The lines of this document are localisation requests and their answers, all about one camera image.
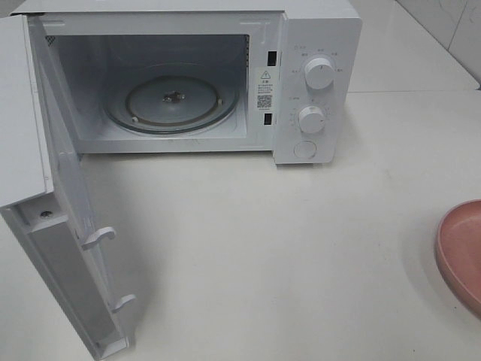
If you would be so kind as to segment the white microwave oven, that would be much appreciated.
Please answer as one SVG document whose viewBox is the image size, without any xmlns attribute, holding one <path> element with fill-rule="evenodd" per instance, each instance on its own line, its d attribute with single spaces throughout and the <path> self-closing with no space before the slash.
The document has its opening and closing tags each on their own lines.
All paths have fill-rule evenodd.
<svg viewBox="0 0 481 361">
<path fill-rule="evenodd" d="M 342 109 L 362 29 L 348 1 L 24 1 L 11 11 L 40 17 L 59 37 L 59 61 L 74 106 L 70 129 L 79 153 L 266 151 L 279 165 L 327 163 L 334 157 Z M 309 88 L 304 65 L 327 56 L 334 81 Z M 195 132 L 151 135 L 125 129 L 104 111 L 105 84 L 124 71 L 168 63 L 223 67 L 245 74 L 246 90 L 222 122 Z M 255 106 L 258 67 L 277 67 L 272 111 Z M 326 116 L 306 134 L 299 112 Z M 294 147 L 316 144 L 299 159 Z"/>
</svg>

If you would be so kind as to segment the pink round plate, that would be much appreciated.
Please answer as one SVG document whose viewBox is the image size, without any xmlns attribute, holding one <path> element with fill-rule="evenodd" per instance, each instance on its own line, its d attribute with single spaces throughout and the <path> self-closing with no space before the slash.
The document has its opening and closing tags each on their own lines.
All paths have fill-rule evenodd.
<svg viewBox="0 0 481 361">
<path fill-rule="evenodd" d="M 451 208 L 435 241 L 437 267 L 453 294 L 480 316 L 480 200 Z"/>
</svg>

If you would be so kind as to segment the white timer knob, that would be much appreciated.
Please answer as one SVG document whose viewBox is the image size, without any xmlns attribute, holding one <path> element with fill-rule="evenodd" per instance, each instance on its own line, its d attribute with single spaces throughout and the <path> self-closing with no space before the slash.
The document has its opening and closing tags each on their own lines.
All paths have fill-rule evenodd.
<svg viewBox="0 0 481 361">
<path fill-rule="evenodd" d="M 321 132 L 325 126 L 326 116 L 322 109 L 309 106 L 303 108 L 298 115 L 300 130 L 306 134 Z"/>
</svg>

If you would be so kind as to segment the glass microwave turntable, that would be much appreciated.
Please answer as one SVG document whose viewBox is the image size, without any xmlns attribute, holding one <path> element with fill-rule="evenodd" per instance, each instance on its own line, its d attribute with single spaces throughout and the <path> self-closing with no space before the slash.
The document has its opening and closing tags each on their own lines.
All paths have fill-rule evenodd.
<svg viewBox="0 0 481 361">
<path fill-rule="evenodd" d="M 245 90 L 242 71 L 195 63 L 153 65 L 111 77 L 104 111 L 134 132 L 177 135 L 222 122 Z"/>
</svg>

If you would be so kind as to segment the round door release button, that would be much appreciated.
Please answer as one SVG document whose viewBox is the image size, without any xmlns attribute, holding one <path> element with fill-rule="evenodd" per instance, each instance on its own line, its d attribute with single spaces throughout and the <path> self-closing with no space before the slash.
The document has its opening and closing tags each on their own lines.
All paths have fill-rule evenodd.
<svg viewBox="0 0 481 361">
<path fill-rule="evenodd" d="M 311 159 L 316 155 L 316 144 L 312 141 L 301 141 L 294 147 L 294 154 L 299 159 Z"/>
</svg>

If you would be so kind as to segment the upper white power knob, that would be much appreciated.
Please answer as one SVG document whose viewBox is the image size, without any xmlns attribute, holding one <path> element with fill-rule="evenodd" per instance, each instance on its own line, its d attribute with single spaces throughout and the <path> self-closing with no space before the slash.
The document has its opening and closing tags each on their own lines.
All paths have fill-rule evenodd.
<svg viewBox="0 0 481 361">
<path fill-rule="evenodd" d="M 334 63 L 325 55 L 317 55 L 304 65 L 304 79 L 309 88 L 325 89 L 334 81 Z"/>
</svg>

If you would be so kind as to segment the white warning label sticker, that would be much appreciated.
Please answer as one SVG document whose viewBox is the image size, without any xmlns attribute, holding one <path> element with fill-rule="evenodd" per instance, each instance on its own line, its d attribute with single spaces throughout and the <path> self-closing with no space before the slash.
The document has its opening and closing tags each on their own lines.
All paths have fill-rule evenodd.
<svg viewBox="0 0 481 361">
<path fill-rule="evenodd" d="M 255 106 L 259 111 L 272 111 L 277 100 L 279 69 L 258 67 L 254 76 Z"/>
</svg>

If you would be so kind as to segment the white microwave door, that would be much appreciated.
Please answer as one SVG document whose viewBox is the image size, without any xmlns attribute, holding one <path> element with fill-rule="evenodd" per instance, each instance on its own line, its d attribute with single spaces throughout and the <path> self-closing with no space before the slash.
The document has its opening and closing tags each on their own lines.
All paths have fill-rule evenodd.
<svg viewBox="0 0 481 361">
<path fill-rule="evenodd" d="M 1 20 L 1 215 L 93 359 L 130 345 L 70 126 L 74 106 L 40 17 Z"/>
</svg>

